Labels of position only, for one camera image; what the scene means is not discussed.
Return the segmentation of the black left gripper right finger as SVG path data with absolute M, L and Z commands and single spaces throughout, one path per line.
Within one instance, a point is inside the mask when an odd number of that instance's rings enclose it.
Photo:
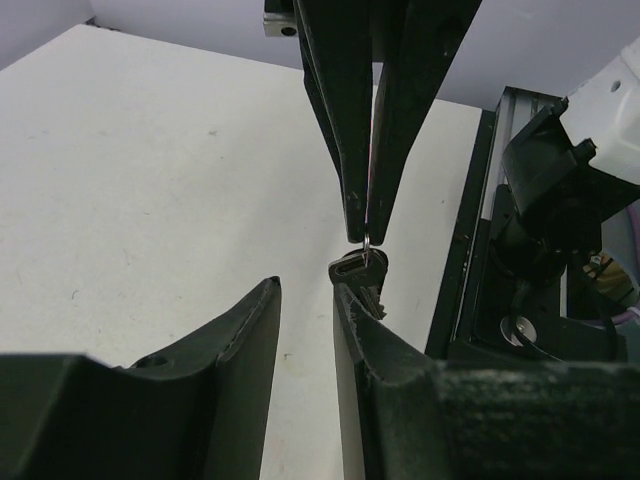
M 639 370 L 435 361 L 334 288 L 348 479 L 635 479 Z

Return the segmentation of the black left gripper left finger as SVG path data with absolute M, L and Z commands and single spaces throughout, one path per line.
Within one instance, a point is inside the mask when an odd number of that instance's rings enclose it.
M 5 479 L 256 479 L 281 283 L 132 366 L 81 354 L 1 358 Z

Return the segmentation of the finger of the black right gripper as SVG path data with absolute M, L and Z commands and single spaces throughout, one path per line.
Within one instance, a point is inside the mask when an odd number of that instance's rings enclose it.
M 479 1 L 393 1 L 371 143 L 368 234 L 384 242 L 403 170 Z
M 365 236 L 372 102 L 368 1 L 295 1 L 304 87 L 339 179 L 346 235 Z

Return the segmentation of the silver key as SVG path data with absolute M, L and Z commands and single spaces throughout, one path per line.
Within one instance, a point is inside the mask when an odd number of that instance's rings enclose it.
M 382 250 L 372 248 L 365 257 L 365 252 L 357 249 L 331 262 L 328 275 L 332 284 L 347 285 L 368 313 L 381 321 L 386 316 L 381 292 L 388 265 L 388 257 Z

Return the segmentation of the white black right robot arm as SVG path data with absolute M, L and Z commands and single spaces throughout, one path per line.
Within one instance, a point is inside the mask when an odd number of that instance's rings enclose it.
M 476 1 L 297 1 L 304 85 L 340 182 L 346 234 L 380 254 L 407 157 L 479 10 Z M 544 106 L 503 148 L 481 116 L 436 312 L 430 357 L 618 360 L 612 317 L 564 319 L 560 276 L 639 197 L 570 138 L 574 102 Z

